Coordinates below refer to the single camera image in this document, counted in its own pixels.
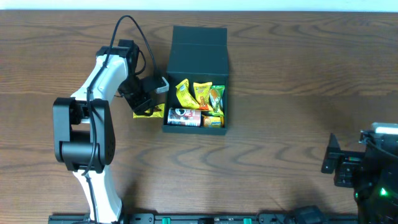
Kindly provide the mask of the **yellow Apollo wafer packet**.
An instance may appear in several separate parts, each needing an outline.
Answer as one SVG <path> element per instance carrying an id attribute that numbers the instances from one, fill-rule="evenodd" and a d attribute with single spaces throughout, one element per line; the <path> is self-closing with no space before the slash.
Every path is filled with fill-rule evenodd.
<path id="1" fill-rule="evenodd" d="M 163 118 L 164 117 L 165 104 L 161 103 L 156 105 L 152 110 L 145 111 L 144 115 L 137 115 L 133 113 L 133 118 Z"/>

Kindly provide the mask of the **red Pringles can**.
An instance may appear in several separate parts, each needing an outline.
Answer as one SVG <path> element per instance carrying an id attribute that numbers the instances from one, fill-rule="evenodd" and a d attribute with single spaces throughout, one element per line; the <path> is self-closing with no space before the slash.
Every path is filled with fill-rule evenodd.
<path id="1" fill-rule="evenodd" d="M 167 124 L 199 127 L 201 125 L 201 111 L 183 108 L 170 108 L 167 117 Z"/>

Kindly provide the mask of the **dark green box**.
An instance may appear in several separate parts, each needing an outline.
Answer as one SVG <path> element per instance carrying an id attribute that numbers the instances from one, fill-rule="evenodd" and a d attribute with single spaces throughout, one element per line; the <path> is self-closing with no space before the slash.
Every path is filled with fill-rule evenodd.
<path id="1" fill-rule="evenodd" d="M 166 74 L 170 87 L 165 97 L 163 132 L 225 135 L 229 120 L 228 30 L 214 27 L 174 26 Z M 176 86 L 184 79 L 187 79 L 189 84 L 212 82 L 214 85 L 225 87 L 222 99 L 224 113 L 222 128 L 167 123 L 169 109 L 182 107 L 176 96 Z"/>

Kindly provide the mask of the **yellow peanut butter sandwich packet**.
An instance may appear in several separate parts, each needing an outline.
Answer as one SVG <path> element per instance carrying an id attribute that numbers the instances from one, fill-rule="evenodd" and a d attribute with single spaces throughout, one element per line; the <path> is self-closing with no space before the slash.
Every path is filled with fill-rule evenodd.
<path id="1" fill-rule="evenodd" d="M 212 82 L 207 83 L 194 83 L 193 89 L 195 92 L 196 101 L 199 104 L 199 109 L 204 111 L 213 111 L 210 104 L 210 90 Z"/>

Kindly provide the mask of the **green yellow snack packet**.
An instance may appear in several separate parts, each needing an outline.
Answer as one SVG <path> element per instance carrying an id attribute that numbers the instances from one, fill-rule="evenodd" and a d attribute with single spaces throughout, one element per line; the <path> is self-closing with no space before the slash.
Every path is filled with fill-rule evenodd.
<path id="1" fill-rule="evenodd" d="M 224 85 L 213 85 L 210 88 L 210 103 L 213 108 L 208 114 L 211 116 L 224 116 L 223 113 L 223 93 Z"/>

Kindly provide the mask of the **small yellow biscuit packet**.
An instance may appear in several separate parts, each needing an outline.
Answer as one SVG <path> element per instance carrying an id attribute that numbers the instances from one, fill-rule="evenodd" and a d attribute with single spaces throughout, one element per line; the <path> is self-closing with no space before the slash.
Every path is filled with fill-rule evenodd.
<path id="1" fill-rule="evenodd" d="M 223 116 L 203 116 L 204 128 L 222 128 L 224 126 Z"/>

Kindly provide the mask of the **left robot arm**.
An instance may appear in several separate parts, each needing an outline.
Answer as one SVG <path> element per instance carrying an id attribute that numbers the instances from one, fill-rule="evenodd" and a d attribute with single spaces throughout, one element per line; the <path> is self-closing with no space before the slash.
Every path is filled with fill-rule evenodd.
<path id="1" fill-rule="evenodd" d="M 110 171 L 116 149 L 110 105 L 115 94 L 120 94 L 135 114 L 153 113 L 154 89 L 162 79 L 138 78 L 141 55 L 132 40 L 120 40 L 116 47 L 103 46 L 84 84 L 70 97 L 58 97 L 53 103 L 55 158 L 83 188 L 90 207 L 83 223 L 119 223 L 123 219 L 123 203 Z"/>

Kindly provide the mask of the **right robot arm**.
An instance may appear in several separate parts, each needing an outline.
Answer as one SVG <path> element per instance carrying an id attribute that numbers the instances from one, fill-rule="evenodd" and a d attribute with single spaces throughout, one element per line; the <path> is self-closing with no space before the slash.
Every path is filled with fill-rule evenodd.
<path id="1" fill-rule="evenodd" d="M 358 223 L 397 223 L 397 135 L 361 132 L 364 152 L 344 151 L 331 133 L 321 172 L 353 189 Z"/>

